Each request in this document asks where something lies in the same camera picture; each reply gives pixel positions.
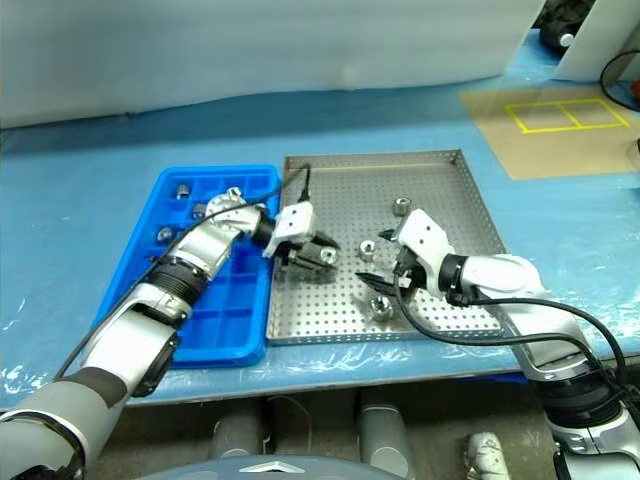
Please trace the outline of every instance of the white backdrop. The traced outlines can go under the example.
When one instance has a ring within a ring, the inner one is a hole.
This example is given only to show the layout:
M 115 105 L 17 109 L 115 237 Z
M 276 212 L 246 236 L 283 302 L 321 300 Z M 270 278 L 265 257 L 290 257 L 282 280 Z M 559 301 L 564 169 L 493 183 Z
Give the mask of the white backdrop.
M 2 124 L 502 73 L 543 0 L 0 0 Z

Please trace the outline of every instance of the metal perforated tray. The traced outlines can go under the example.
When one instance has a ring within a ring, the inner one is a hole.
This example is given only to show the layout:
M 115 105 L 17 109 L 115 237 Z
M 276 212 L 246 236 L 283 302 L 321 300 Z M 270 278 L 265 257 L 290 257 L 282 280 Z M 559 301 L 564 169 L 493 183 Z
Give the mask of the metal perforated tray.
M 410 198 L 414 208 L 433 216 L 458 253 L 505 251 L 460 150 L 295 156 L 287 158 L 285 169 L 289 172 L 304 164 L 312 168 L 311 201 L 318 227 L 340 244 L 340 264 L 335 278 L 329 280 L 301 276 L 276 264 L 267 330 L 272 343 L 419 336 L 397 313 L 383 325 L 373 321 L 369 301 L 375 294 L 355 276 L 356 272 L 372 272 L 390 279 L 398 249 L 377 238 L 377 233 L 400 223 L 391 211 L 397 197 Z M 303 177 L 283 194 L 283 205 L 297 200 Z M 365 239 L 376 243 L 373 263 L 358 258 L 358 246 Z M 414 305 L 432 328 L 468 330 L 476 337 L 502 333 L 498 322 L 479 308 L 452 307 L 424 291 L 417 294 Z

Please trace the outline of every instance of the floor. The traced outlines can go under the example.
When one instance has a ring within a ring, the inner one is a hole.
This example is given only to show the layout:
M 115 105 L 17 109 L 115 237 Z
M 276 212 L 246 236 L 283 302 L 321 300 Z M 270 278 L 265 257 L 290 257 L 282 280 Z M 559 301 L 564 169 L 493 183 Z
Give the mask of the floor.
M 493 431 L 512 478 L 554 478 L 553 441 L 526 385 L 484 380 L 381 387 L 403 413 L 418 479 L 463 479 L 465 438 Z M 294 395 L 312 418 L 311 453 L 358 460 L 353 412 L 357 390 Z M 213 425 L 229 402 L 132 408 L 125 411 L 90 480 L 126 480 L 208 458 Z M 267 402 L 275 453 L 307 453 L 307 418 L 282 398 Z

